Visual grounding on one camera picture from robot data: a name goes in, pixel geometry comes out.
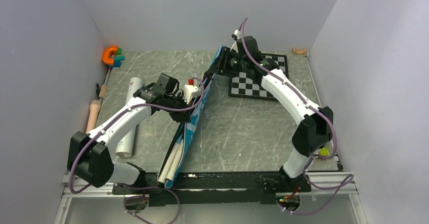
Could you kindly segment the blue racket bag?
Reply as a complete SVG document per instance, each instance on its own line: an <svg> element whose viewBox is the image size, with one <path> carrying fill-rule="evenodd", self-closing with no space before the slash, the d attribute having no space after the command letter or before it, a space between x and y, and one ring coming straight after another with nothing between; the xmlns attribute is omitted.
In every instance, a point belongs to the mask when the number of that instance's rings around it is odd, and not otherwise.
<svg viewBox="0 0 429 224"><path fill-rule="evenodd" d="M203 77L203 81L202 81L202 85L204 87L203 94L201 94L201 96L195 98L192 101L192 105L195 105L196 107L193 110L189 111L189 113L188 113L189 120L184 122L184 123L180 123L180 125L176 131L176 134L172 140L170 149L167 152L167 154L170 153L170 151L173 148L173 145L176 142L179 142L179 143L183 142L184 148L183 148L182 160L181 160L181 163L177 169L174 180L172 182L168 182L167 185L165 183L164 184L158 183L158 185L162 188L170 189L174 185L174 181L176 180L176 178L180 172L180 168L182 167L182 163L185 159L186 152L194 140L194 136L195 136L195 132L197 130L198 122L200 120L200 116L201 116L202 110L204 108L204 104L205 104L207 97L209 95L211 83L213 82L214 78L215 78L214 73L210 73L208 71L204 73L204 77ZM164 158L164 162L163 162L162 167L164 166L164 163L166 162L166 156Z"/></svg>

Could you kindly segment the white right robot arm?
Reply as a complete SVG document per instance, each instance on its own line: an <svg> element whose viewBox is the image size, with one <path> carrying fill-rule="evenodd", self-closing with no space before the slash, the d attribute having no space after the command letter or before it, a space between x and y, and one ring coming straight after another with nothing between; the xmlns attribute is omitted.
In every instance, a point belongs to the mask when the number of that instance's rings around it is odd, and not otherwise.
<svg viewBox="0 0 429 224"><path fill-rule="evenodd" d="M291 191L316 151L336 138L333 111L321 108L301 93L273 59L261 54L254 37L239 38L235 45L234 49L221 46L209 71L229 78L246 75L270 93L295 120L293 150L280 168L278 179L281 189Z"/></svg>

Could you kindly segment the blue racket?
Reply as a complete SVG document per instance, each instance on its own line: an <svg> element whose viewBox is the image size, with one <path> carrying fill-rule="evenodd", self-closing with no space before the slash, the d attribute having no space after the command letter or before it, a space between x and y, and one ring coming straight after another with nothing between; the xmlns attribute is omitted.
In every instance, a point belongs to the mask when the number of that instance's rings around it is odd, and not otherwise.
<svg viewBox="0 0 429 224"><path fill-rule="evenodd" d="M173 147L173 150L167 160L167 172L165 175L165 184L167 185L168 182L172 182L174 180L174 177L176 175L177 169L181 163L182 160L182 154L183 154L183 148L184 143L181 142L180 144L175 144Z"/></svg>
<svg viewBox="0 0 429 224"><path fill-rule="evenodd" d="M181 144L179 142L176 142L173 145L172 150L170 151L170 153L167 154L166 156L166 162L164 163L164 166L161 168L159 175L158 175L158 182L160 184L164 184L165 180L166 180L166 176L168 171L170 170L171 164L177 154L177 151L179 149L179 147L181 146Z"/></svg>

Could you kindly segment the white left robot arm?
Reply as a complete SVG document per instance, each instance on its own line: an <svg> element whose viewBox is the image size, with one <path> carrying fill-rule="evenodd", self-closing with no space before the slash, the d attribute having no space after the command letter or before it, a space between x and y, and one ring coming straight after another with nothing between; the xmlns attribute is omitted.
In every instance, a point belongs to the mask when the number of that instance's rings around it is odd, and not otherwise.
<svg viewBox="0 0 429 224"><path fill-rule="evenodd" d="M78 193L72 186L74 176L96 188L118 183L134 194L142 192L146 184L145 171L132 163L113 161L111 152L120 140L156 111L168 112L175 122L189 122L205 91L202 79L192 77L190 81L200 84L179 88L177 79L163 73L157 82L136 90L125 106L97 128L88 133L75 133L67 161L71 192Z"/></svg>

